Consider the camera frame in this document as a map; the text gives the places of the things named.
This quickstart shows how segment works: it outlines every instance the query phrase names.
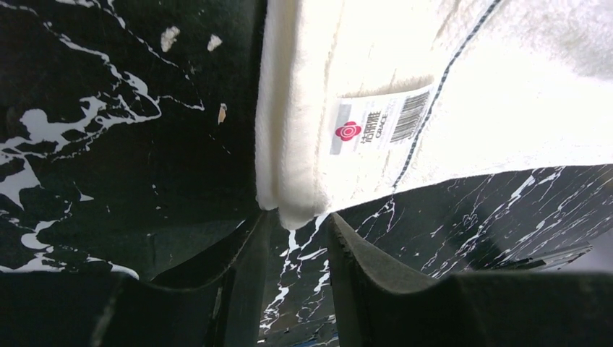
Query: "towel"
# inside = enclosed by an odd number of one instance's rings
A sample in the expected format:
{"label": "towel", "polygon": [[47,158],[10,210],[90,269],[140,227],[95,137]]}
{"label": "towel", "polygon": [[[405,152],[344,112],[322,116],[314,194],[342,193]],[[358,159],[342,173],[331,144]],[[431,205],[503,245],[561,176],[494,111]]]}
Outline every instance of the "towel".
{"label": "towel", "polygon": [[269,0],[257,201],[297,229],[409,189],[613,163],[613,5]]}

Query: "red flower logo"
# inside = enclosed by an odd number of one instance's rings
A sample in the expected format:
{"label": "red flower logo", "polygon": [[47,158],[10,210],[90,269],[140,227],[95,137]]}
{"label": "red flower logo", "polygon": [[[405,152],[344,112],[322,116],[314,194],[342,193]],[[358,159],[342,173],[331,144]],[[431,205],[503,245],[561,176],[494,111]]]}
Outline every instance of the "red flower logo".
{"label": "red flower logo", "polygon": [[342,141],[349,141],[362,132],[362,127],[356,124],[355,121],[348,121],[342,127],[336,129],[336,136]]}

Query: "black marble countertop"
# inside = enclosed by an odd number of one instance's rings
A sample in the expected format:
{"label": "black marble countertop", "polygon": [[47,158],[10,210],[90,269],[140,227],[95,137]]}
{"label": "black marble countertop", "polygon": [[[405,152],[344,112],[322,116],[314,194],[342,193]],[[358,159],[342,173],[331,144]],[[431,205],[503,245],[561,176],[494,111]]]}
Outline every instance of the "black marble countertop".
{"label": "black marble countertop", "polygon": [[[150,280],[257,209],[264,17],[263,0],[0,0],[0,270]],[[608,231],[612,180],[613,166],[541,168],[340,214],[439,278]],[[323,219],[273,230],[262,346],[335,346]]]}

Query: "stitching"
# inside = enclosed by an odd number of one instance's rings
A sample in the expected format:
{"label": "stitching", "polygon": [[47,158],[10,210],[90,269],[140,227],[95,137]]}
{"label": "stitching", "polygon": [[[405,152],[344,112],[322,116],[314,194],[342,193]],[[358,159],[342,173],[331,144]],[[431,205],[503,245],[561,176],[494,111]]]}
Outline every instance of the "stitching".
{"label": "stitching", "polygon": [[439,97],[439,95],[440,95],[440,93],[442,91],[442,86],[445,84],[445,81],[447,81],[447,76],[449,75],[449,71],[451,70],[451,66],[453,65],[453,63],[455,63],[455,61],[458,59],[458,57],[460,55],[462,55],[462,53],[464,51],[464,48],[468,45],[468,43],[471,42],[472,38],[479,32],[479,29],[482,28],[483,23],[485,23],[485,21],[487,20],[489,15],[494,11],[496,6],[500,2],[502,2],[502,0],[494,0],[492,2],[492,4],[489,5],[489,7],[485,11],[485,13],[483,13],[481,18],[479,19],[479,21],[477,22],[477,24],[475,25],[475,27],[471,31],[471,33],[468,34],[468,36],[466,37],[466,39],[464,40],[464,42],[462,43],[462,45],[460,46],[458,51],[455,52],[454,56],[449,61],[449,64],[447,64],[447,67],[445,68],[445,71],[442,74],[441,82],[439,83],[439,86],[437,88],[437,92],[434,95],[434,97],[432,99],[432,102],[430,103],[430,107],[428,108],[428,113],[426,114],[426,117],[425,117],[424,121],[421,123],[421,126],[417,130],[417,134],[415,135],[415,139],[413,140],[413,143],[411,145],[411,149],[409,150],[409,152],[407,154],[407,158],[405,160],[405,163],[404,163],[404,166],[402,168],[402,171],[400,171],[400,174],[398,175],[398,178],[396,179],[396,181],[392,185],[392,189],[393,189],[392,190],[392,194],[396,193],[396,189],[398,189],[398,184],[400,183],[400,181],[402,180],[404,174],[406,173],[407,168],[408,168],[408,164],[411,163],[411,159],[413,158],[413,153],[415,152],[415,148],[417,147],[417,142],[419,141],[419,136],[421,135],[421,132],[426,127],[426,124],[428,123],[428,120],[430,120],[430,116],[432,115],[432,108],[434,107],[434,104],[437,102],[437,99],[438,99],[438,97]]}

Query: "white towel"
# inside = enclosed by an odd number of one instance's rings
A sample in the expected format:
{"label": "white towel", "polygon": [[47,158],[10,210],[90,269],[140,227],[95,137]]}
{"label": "white towel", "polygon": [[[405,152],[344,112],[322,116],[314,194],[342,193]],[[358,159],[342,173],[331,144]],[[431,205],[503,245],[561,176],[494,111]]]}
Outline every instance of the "white towel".
{"label": "white towel", "polygon": [[[412,90],[429,94],[401,145],[342,122],[370,100],[346,98]],[[612,110],[610,1],[269,0],[258,203],[296,229],[448,179],[613,163]]]}

